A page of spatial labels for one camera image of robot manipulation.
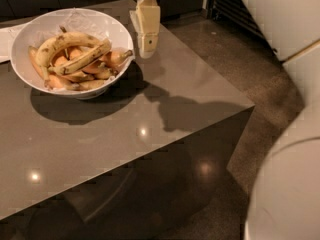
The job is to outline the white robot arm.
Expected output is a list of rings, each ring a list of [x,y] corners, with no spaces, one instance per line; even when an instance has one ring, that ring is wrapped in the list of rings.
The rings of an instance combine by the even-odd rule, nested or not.
[[[320,0],[241,0],[303,107],[258,170],[244,240],[320,240]]]

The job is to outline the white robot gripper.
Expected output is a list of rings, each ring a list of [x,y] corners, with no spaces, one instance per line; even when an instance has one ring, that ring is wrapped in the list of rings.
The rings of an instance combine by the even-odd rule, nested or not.
[[[156,51],[160,30],[161,9],[156,0],[138,0],[130,11],[130,18],[137,33],[140,57],[150,58]]]

